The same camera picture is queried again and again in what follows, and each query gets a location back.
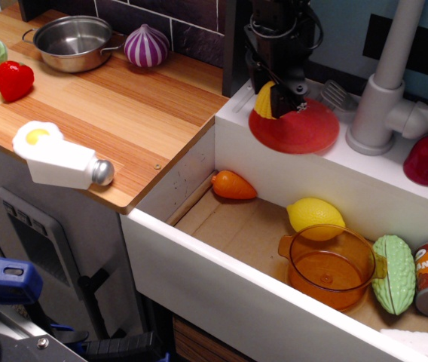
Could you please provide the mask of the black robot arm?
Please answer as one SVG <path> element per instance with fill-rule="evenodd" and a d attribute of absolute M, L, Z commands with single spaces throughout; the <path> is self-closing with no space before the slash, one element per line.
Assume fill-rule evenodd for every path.
<path fill-rule="evenodd" d="M 255 93 L 271 83 L 271 116 L 305 109 L 304 67 L 324 38 L 309 1 L 253 1 L 244 26 L 246 65 Z"/>

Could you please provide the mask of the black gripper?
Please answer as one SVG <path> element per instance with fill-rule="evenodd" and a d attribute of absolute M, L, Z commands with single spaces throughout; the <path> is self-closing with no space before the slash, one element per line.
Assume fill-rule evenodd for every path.
<path fill-rule="evenodd" d="M 307 108 L 304 96 L 307 82 L 304 64 L 310 52 L 303 51 L 295 39 L 258 37 L 245 32 L 246 65 L 255 94 L 269 81 L 280 82 L 271 87 L 271 114 L 281 118 L 290 112 L 303 112 Z"/>

